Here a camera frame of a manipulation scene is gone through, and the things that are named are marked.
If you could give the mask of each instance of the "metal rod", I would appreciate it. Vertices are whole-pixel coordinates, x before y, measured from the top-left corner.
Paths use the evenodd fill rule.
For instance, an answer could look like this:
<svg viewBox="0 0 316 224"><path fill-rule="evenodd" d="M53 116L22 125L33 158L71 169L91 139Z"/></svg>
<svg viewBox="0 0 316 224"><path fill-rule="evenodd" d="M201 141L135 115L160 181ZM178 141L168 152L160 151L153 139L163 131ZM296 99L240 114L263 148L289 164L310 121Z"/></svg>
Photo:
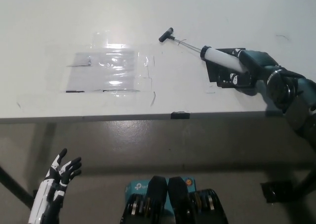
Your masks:
<svg viewBox="0 0 316 224"><path fill-rule="evenodd" d="M194 47L194 46L192 46L192 45L190 45L190 44L187 44L187 43L185 43L185 42L183 42L183 41L180 41L180 40L178 40L178 39L174 39L174 41L177 42L177 43L179 43L179 44L181 44L181 45L183 45L183 46L185 46L185 47L188 47L189 49L194 50L195 52L201 52L201 49L199 49L199 48L197 48L197 47Z"/></svg>
<svg viewBox="0 0 316 224"><path fill-rule="evenodd" d="M32 209L34 198L17 181L15 181L2 167L0 167L0 183L15 197Z"/></svg>

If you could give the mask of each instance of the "robotic hand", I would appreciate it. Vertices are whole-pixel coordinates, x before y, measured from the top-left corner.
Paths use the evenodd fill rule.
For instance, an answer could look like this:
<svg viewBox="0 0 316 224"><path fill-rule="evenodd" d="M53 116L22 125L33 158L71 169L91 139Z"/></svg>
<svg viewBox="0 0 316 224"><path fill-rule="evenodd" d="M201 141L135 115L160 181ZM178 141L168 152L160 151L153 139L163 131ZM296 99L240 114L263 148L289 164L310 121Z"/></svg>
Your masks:
<svg viewBox="0 0 316 224"><path fill-rule="evenodd" d="M37 191L28 224L58 224L59 211L63 206L65 192L69 182L81 174L81 157L59 168L67 149L56 157L51 164L44 181Z"/></svg>

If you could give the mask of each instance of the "metal frame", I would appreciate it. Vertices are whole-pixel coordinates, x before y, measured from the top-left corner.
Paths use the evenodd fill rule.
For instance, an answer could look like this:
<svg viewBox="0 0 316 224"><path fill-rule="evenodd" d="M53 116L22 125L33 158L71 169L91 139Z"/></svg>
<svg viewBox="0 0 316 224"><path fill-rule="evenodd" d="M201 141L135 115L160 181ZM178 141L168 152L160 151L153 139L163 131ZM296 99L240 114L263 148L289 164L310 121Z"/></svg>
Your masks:
<svg viewBox="0 0 316 224"><path fill-rule="evenodd" d="M32 209L34 197L30 195L14 178L0 167L0 183L3 184L15 197Z"/></svg>

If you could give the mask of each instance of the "scratch mark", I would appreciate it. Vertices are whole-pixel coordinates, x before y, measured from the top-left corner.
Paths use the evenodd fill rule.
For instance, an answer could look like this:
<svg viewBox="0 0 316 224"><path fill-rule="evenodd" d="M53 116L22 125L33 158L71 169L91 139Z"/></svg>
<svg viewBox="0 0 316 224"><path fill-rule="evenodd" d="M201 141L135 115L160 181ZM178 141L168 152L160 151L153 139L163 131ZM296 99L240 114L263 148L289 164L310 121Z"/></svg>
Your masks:
<svg viewBox="0 0 316 224"><path fill-rule="evenodd" d="M152 101L150 107L152 107L154 105L155 100L156 100L156 92L154 91L154 98L153 98L153 101Z"/></svg>
<svg viewBox="0 0 316 224"><path fill-rule="evenodd" d="M285 36L285 35L276 35L276 37L282 37L282 38L284 38L284 39L286 39L286 40L288 40L288 41L291 41L287 36Z"/></svg>

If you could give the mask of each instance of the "plastic wrap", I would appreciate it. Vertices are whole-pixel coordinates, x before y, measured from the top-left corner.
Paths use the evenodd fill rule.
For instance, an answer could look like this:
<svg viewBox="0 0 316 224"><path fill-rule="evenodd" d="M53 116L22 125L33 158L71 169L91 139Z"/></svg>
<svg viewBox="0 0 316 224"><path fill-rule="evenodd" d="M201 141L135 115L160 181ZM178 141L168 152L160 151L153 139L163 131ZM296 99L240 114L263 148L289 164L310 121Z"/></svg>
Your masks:
<svg viewBox="0 0 316 224"><path fill-rule="evenodd" d="M152 58L133 48L90 49L65 69L66 92L151 91Z"/></svg>

